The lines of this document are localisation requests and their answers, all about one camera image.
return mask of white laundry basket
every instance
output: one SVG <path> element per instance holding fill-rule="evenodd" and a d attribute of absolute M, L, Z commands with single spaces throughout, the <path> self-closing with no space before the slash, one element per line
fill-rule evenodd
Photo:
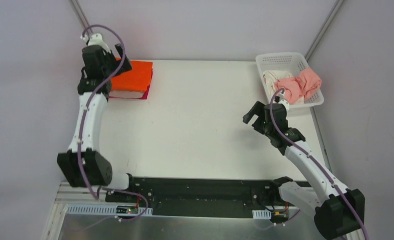
<path fill-rule="evenodd" d="M 278 53 L 267 53 L 258 55 L 256 57 L 257 68 L 259 69 L 260 78 L 263 83 L 264 91 L 267 98 L 270 99 L 269 91 L 267 90 L 266 83 L 264 82 L 263 72 L 266 70 L 286 70 L 289 71 L 293 76 L 297 76 L 302 70 L 309 67 L 306 59 L 301 53 L 298 52 L 278 52 Z M 308 100 L 304 101 L 303 104 L 290 105 L 291 109 L 296 108 L 307 108 L 320 105 L 325 99 L 323 98 L 322 92 L 317 92 Z"/>

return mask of tabletop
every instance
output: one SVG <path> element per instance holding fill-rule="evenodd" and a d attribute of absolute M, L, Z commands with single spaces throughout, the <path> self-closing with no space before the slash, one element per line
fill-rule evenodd
<path fill-rule="evenodd" d="M 268 103 L 255 62 L 154 60 L 147 100 L 110 99 L 100 152 L 137 177 L 304 181 L 270 141 L 242 122 Z M 324 165 L 309 108 L 288 112 Z"/>

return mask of white wall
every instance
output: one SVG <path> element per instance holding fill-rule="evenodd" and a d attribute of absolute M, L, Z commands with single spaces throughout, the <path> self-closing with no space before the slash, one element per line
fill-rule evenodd
<path fill-rule="evenodd" d="M 90 24 L 120 34 L 132 59 L 254 61 L 265 53 L 305 54 L 335 0 L 79 2 Z"/>
<path fill-rule="evenodd" d="M 365 194 L 371 239 L 394 240 L 394 0 L 348 1 L 309 64 L 332 169 Z"/>
<path fill-rule="evenodd" d="M 0 0 L 0 240 L 44 231 L 78 111 L 81 27 L 64 0 Z"/>

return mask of pink cloth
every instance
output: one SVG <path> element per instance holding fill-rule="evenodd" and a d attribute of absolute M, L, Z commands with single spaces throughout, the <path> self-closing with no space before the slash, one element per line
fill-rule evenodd
<path fill-rule="evenodd" d="M 275 82 L 276 89 L 285 89 L 285 99 L 293 104 L 304 96 L 304 101 L 311 98 L 320 88 L 322 80 L 311 69 L 306 68 L 298 76 L 279 79 Z"/>

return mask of purple cable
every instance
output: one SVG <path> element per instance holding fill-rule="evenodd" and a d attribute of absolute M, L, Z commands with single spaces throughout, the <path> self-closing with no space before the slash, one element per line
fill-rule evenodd
<path fill-rule="evenodd" d="M 82 175 L 83 181 L 85 182 L 85 185 L 86 185 L 86 187 L 88 188 L 89 192 L 90 192 L 91 195 L 94 197 L 94 199 L 98 200 L 98 196 L 97 196 L 97 194 L 94 192 L 94 190 L 92 190 L 91 184 L 89 183 L 89 180 L 88 180 L 88 178 L 86 177 L 85 170 L 83 169 L 83 165 L 82 165 L 82 156 L 81 156 L 82 149 L 81 149 L 81 145 L 82 145 L 83 126 L 84 126 L 84 124 L 85 124 L 85 117 L 86 117 L 87 109 L 88 109 L 89 105 L 91 104 L 92 98 L 95 96 L 95 94 L 97 93 L 97 91 L 98 91 L 100 88 L 102 88 L 108 81 L 110 81 L 110 79 L 111 79 L 112 77 L 114 77 L 114 75 L 116 75 L 116 73 L 120 70 L 120 68 L 121 68 L 122 65 L 123 65 L 123 62 L 125 61 L 125 57 L 126 57 L 126 53 L 125 53 L 125 52 L 126 52 L 126 51 L 125 51 L 125 44 L 123 43 L 123 41 L 122 41 L 122 39 L 120 38 L 120 36 L 119 36 L 117 33 L 115 33 L 112 29 L 110 29 L 110 28 L 108 28 L 108 27 L 106 27 L 106 26 L 100 25 L 100 24 L 94 24 L 94 25 L 91 25 L 91 26 L 86 27 L 86 28 L 83 30 L 83 32 L 82 32 L 82 37 L 85 36 L 85 33 L 86 33 L 89 29 L 94 28 L 94 27 L 99 27 L 99 28 L 106 29 L 106 30 L 108 30 L 109 32 L 111 32 L 113 35 L 115 35 L 115 36 L 117 37 L 117 39 L 119 40 L 120 46 L 122 47 L 122 50 L 123 50 L 123 53 L 122 53 L 122 57 L 121 57 L 121 59 L 120 59 L 119 66 L 117 66 L 117 68 L 116 68 L 116 69 L 115 69 L 115 70 L 114 70 L 104 81 L 102 81 L 102 82 L 94 89 L 94 91 L 91 93 L 91 96 L 89 96 L 88 101 L 86 102 L 86 105 L 85 105 L 85 109 L 86 109 L 86 110 L 83 111 L 82 119 L 81 119 L 81 121 L 80 121 L 79 134 L 78 134 L 78 139 L 79 139 L 79 141 L 78 141 L 78 147 L 77 147 L 77 157 L 78 157 L 79 170 L 80 170 L 80 174 Z"/>
<path fill-rule="evenodd" d="M 120 221 L 121 221 L 122 223 L 124 223 L 124 222 L 130 222 L 130 221 L 136 220 L 137 218 L 139 218 L 140 216 L 142 216 L 143 214 L 145 214 L 145 213 L 147 212 L 147 209 L 148 209 L 148 201 L 147 201 L 147 199 L 146 199 L 143 195 L 141 195 L 141 194 L 139 194 L 139 193 L 130 192 L 130 191 L 123 191 L 123 190 L 110 189 L 110 188 L 104 188 L 104 187 L 103 187 L 102 189 L 105 190 L 105 191 L 116 191 L 116 192 L 123 193 L 123 194 L 125 193 L 125 194 L 129 194 L 129 195 L 134 195 L 134 196 L 137 196 L 137 197 L 140 197 L 140 198 L 144 199 L 144 201 L 145 201 L 145 209 L 144 209 L 144 211 L 142 211 L 140 214 L 138 214 L 138 215 L 136 215 L 136 216 L 134 216 L 134 217 L 132 217 L 132 218 L 128 218 L 128 219 L 119 218 Z M 90 228 L 92 228 L 93 226 L 95 226 L 95 225 L 97 225 L 97 224 L 100 224 L 100 223 L 102 223 L 103 221 L 105 221 L 105 220 L 107 220 L 107 219 L 112 219 L 112 218 L 113 218 L 113 216 L 106 216 L 106 217 L 104 217 L 104 218 L 98 220 L 97 222 L 95 222 L 95 223 L 93 223 L 93 224 L 91 224 L 91 225 L 89 225 L 89 226 L 86 226 L 86 227 L 84 227 L 84 228 L 82 228 L 82 229 L 71 229 L 71 228 L 67 228 L 67 229 L 68 229 L 69 231 L 72 231 L 72 232 L 81 232 L 81 231 L 90 229 Z"/>
<path fill-rule="evenodd" d="M 328 181 L 332 184 L 332 187 L 335 188 L 337 190 L 337 192 L 339 193 L 339 195 L 342 197 L 342 199 L 345 201 L 345 203 L 347 204 L 348 208 L 350 209 L 350 211 L 353 213 L 354 217 L 356 218 L 357 222 L 360 225 L 360 228 L 363 231 L 363 235 L 365 236 L 366 240 L 369 240 L 369 235 L 368 235 L 368 231 L 365 227 L 365 225 L 363 224 L 363 221 L 360 219 L 360 216 L 357 214 L 356 210 L 354 209 L 354 207 L 350 204 L 350 202 L 348 201 L 348 199 L 345 197 L 345 195 L 343 194 L 343 192 L 340 190 L 340 188 L 338 187 L 338 185 L 334 185 L 334 180 L 332 179 L 332 177 L 328 174 L 328 172 L 323 168 L 323 166 L 312 156 L 310 155 L 304 148 L 300 147 L 298 144 L 296 144 L 295 142 L 293 142 L 291 139 L 289 139 L 287 136 L 285 136 L 285 134 L 279 129 L 278 125 L 275 122 L 275 118 L 273 116 L 273 101 L 276 97 L 276 95 L 279 92 L 284 92 L 285 89 L 281 88 L 279 90 L 277 90 L 272 98 L 270 99 L 270 118 L 272 119 L 273 122 L 273 126 L 275 127 L 276 131 L 278 131 L 279 135 L 281 135 L 281 137 L 283 137 L 287 142 L 289 142 L 290 144 L 292 144 L 294 147 L 296 147 L 298 150 L 300 150 L 301 152 L 303 152 L 306 156 L 308 156 L 313 162 L 314 164 L 320 169 L 320 171 L 322 171 L 322 173 L 326 176 L 326 178 L 328 179 Z"/>
<path fill-rule="evenodd" d="M 287 223 L 287 222 L 291 221 L 293 218 L 295 218 L 295 217 L 300 213 L 300 211 L 301 211 L 301 210 L 298 209 L 298 211 L 297 211 L 292 217 L 290 217 L 288 220 L 286 220 L 284 223 Z M 254 221 L 253 221 L 253 223 L 254 223 L 254 226 L 255 226 L 258 230 L 262 230 L 262 231 L 269 230 L 269 229 L 271 229 L 271 228 L 273 228 L 273 227 L 275 226 L 275 225 L 270 225 L 270 226 L 268 226 L 268 227 L 261 228 L 261 227 L 257 226 L 257 224 L 256 224 Z"/>

